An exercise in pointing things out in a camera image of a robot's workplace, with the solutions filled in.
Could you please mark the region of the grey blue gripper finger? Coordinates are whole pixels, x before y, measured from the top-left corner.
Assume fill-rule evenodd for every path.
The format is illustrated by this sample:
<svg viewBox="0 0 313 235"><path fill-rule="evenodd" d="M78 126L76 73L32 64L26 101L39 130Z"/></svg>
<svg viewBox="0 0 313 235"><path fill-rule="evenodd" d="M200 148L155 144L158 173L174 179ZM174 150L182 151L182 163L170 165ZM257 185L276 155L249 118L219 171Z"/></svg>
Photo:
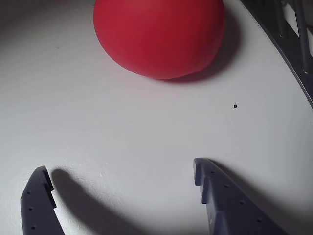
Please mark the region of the grey blue gripper finger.
<svg viewBox="0 0 313 235"><path fill-rule="evenodd" d="M24 235L63 235L55 214L54 190L47 168L38 167L30 176L21 195L21 218Z"/></svg>
<svg viewBox="0 0 313 235"><path fill-rule="evenodd" d="M286 235L220 167L194 159L194 181L206 205L211 235Z"/></svg>

